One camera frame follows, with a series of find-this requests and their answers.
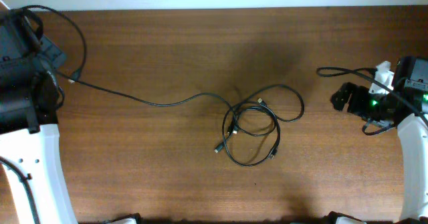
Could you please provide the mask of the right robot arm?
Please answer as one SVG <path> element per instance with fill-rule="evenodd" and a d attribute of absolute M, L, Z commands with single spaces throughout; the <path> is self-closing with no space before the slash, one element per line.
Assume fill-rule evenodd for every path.
<path fill-rule="evenodd" d="M 362 131 L 397 129 L 404 170 L 404 200 L 399 223 L 427 222 L 427 59 L 406 56 L 371 69 L 370 87 L 346 82 L 330 99 L 337 111 L 362 118 Z"/>

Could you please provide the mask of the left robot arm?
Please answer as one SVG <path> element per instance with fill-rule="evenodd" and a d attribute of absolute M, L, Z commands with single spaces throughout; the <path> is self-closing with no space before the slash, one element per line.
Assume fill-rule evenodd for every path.
<path fill-rule="evenodd" d="M 66 54 L 29 7 L 1 12 L 1 166 L 20 223 L 76 223 L 60 160 Z"/>

